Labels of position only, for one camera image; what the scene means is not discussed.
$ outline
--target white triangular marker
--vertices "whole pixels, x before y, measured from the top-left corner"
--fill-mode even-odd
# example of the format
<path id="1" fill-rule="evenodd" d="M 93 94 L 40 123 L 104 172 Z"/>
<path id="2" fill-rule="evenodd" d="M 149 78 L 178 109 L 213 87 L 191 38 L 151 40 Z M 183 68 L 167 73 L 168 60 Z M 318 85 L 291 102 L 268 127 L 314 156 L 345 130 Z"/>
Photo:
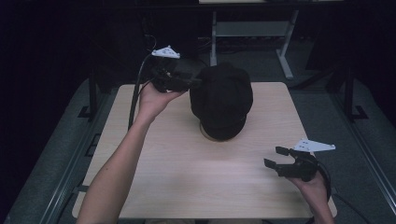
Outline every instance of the white triangular marker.
<path id="1" fill-rule="evenodd" d="M 334 149 L 335 149 L 335 145 L 327 145 L 319 142 L 314 142 L 308 139 L 301 139 L 294 147 L 294 150 L 306 151 L 306 152 L 326 151 L 326 150 L 334 150 Z"/>
<path id="2" fill-rule="evenodd" d="M 155 49 L 151 52 L 151 55 L 164 58 L 180 58 L 180 54 L 172 50 L 170 46 L 163 49 Z"/>

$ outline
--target cap brim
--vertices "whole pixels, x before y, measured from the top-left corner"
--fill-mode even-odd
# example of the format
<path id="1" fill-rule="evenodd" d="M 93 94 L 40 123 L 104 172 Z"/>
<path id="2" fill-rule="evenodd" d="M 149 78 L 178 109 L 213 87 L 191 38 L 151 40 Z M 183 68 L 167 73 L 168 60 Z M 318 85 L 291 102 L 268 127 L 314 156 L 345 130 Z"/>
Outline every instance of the cap brim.
<path id="1" fill-rule="evenodd" d="M 247 118 L 239 120 L 232 126 L 224 127 L 224 128 L 212 128 L 210 126 L 202 123 L 202 127 L 207 135 L 218 140 L 218 141 L 226 141 L 237 136 L 245 126 Z"/>

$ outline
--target human arm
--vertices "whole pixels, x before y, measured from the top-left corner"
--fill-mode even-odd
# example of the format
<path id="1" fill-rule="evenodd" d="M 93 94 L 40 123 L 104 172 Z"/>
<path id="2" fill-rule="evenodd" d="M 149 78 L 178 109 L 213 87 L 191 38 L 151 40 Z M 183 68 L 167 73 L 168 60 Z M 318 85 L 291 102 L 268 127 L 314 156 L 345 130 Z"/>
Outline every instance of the human arm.
<path id="1" fill-rule="evenodd" d="M 77 223 L 117 223 L 134 179 L 149 126 L 167 104 L 181 94 L 160 93 L 151 83 L 141 91 L 134 124 L 91 182 Z"/>
<path id="2" fill-rule="evenodd" d="M 314 214 L 316 224 L 335 223 L 327 201 L 325 180 L 320 172 L 317 172 L 314 178 L 308 182 L 304 182 L 300 178 L 288 178 L 288 180 L 303 194 Z"/>

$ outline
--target person's right arm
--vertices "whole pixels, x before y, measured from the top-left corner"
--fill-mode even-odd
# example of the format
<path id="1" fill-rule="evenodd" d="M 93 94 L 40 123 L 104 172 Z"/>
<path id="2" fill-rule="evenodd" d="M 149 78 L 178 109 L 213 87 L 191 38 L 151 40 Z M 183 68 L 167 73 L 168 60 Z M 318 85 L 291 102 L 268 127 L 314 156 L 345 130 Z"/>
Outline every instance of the person's right arm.
<path id="1" fill-rule="evenodd" d="M 334 224 L 332 211 L 327 201 L 327 190 L 325 180 L 320 172 L 308 182 L 300 178 L 288 178 L 303 194 L 315 217 L 316 224 Z"/>

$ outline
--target black device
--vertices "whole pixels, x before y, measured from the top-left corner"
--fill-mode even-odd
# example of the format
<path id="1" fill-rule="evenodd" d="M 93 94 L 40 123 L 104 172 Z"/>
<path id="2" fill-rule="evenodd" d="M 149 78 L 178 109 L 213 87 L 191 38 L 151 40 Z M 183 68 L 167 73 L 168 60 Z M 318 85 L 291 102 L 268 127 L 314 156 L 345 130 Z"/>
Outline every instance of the black device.
<path id="1" fill-rule="evenodd" d="M 301 178 L 308 182 L 314 178 L 319 169 L 317 159 L 309 152 L 276 147 L 276 153 L 284 156 L 291 155 L 295 159 L 294 164 L 276 164 L 274 161 L 264 159 L 265 166 L 274 169 L 279 176 Z"/>
<path id="2" fill-rule="evenodd" d="M 194 74 L 175 71 L 177 59 L 159 58 L 158 60 L 158 64 L 151 69 L 149 78 L 157 91 L 188 91 L 201 85 L 202 80 L 195 78 Z"/>

